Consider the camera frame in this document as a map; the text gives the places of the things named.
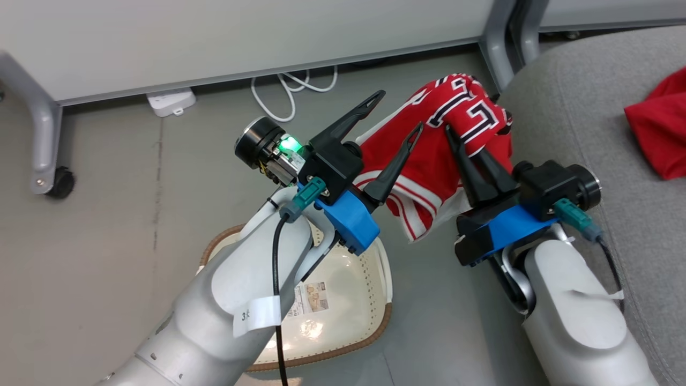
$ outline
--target red cloth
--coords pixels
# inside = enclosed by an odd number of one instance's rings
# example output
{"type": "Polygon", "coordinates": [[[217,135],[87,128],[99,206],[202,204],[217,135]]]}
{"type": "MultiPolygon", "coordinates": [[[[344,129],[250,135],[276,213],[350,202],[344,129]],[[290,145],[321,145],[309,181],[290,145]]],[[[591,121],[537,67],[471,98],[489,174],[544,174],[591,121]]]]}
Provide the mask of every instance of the red cloth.
{"type": "Polygon", "coordinates": [[[665,180],[686,176],[686,67],[624,112],[655,171],[665,180]]]}
{"type": "Polygon", "coordinates": [[[363,188],[373,181],[419,122],[424,122],[424,131],[387,202],[391,212],[401,218],[410,241],[470,209],[444,133],[447,124],[460,134],[470,156],[485,146],[507,169],[512,168],[509,130],[497,135],[512,120],[490,100],[481,83],[454,73],[427,83],[401,108],[357,138],[364,169],[354,184],[363,188]]]}

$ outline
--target white cable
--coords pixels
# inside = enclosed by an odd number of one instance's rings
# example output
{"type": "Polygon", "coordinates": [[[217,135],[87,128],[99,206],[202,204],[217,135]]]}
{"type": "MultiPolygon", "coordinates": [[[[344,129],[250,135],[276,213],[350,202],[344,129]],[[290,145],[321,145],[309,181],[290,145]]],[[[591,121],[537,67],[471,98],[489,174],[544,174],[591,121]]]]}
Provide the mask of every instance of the white cable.
{"type": "Polygon", "coordinates": [[[300,92],[304,89],[310,89],[312,91],[317,91],[318,93],[326,93],[327,91],[331,91],[336,85],[336,80],[338,80],[338,66],[333,66],[333,79],[331,80],[331,84],[323,89],[315,87],[309,83],[309,70],[305,70],[305,80],[298,79],[297,77],[287,72],[278,73],[276,76],[279,78],[279,82],[281,83],[281,86],[283,86],[283,90],[286,91],[286,95],[288,95],[288,100],[291,104],[291,113],[286,118],[277,117],[267,108],[267,106],[265,106],[264,102],[262,102],[262,100],[259,98],[259,96],[257,95],[257,90],[255,89],[255,80],[257,78],[253,78],[250,81],[250,90],[252,91],[252,96],[255,97],[257,104],[259,104],[262,110],[264,110],[264,112],[267,113],[267,115],[269,115],[273,120],[277,122],[290,122],[296,116],[296,103],[293,99],[293,93],[300,92]],[[286,80],[283,78],[284,75],[286,75],[294,82],[298,83],[300,86],[295,88],[290,87],[288,83],[286,83],[286,80]]]}

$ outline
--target chair leg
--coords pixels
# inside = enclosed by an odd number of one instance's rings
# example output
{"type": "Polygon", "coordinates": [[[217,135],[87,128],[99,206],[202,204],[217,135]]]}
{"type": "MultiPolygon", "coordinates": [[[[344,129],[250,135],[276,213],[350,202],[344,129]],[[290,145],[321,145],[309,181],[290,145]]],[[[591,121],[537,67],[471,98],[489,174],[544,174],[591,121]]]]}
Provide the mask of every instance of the chair leg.
{"type": "Polygon", "coordinates": [[[516,0],[495,0],[484,34],[479,40],[481,52],[493,75],[498,92],[502,92],[515,76],[505,46],[505,33],[515,3],[516,0]]]}
{"type": "Polygon", "coordinates": [[[539,28],[548,0],[520,0],[512,16],[510,32],[522,67],[533,62],[541,54],[539,28]]]}
{"type": "Polygon", "coordinates": [[[34,121],[31,191],[48,194],[53,189],[60,141],[62,107],[7,52],[0,51],[0,80],[24,99],[34,121]]]}

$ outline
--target connector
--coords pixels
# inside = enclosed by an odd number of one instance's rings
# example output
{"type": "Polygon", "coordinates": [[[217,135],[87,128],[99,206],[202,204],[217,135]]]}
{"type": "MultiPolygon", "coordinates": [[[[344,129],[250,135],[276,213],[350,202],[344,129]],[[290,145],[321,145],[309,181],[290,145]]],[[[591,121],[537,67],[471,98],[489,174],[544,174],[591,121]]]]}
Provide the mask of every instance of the connector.
{"type": "Polygon", "coordinates": [[[303,213],[303,210],[312,204],[326,189],[327,186],[321,178],[314,177],[309,180],[307,185],[298,191],[293,200],[286,203],[286,205],[279,210],[281,218],[288,215],[286,222],[295,222],[303,213]]]}
{"type": "Polygon", "coordinates": [[[593,223],[593,219],[569,199],[563,198],[553,205],[555,215],[574,229],[578,230],[586,240],[597,241],[602,236],[602,229],[593,223]]]}

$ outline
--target green led light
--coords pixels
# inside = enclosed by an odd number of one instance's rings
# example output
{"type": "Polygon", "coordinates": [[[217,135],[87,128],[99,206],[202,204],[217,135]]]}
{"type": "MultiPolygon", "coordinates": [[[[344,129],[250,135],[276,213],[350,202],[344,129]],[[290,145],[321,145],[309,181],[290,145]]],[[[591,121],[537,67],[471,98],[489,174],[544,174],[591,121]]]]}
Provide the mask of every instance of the green led light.
{"type": "Polygon", "coordinates": [[[279,143],[279,150],[281,151],[290,150],[292,152],[297,152],[302,147],[303,145],[301,145],[297,139],[290,136],[286,137],[281,141],[281,143],[279,143]]]}

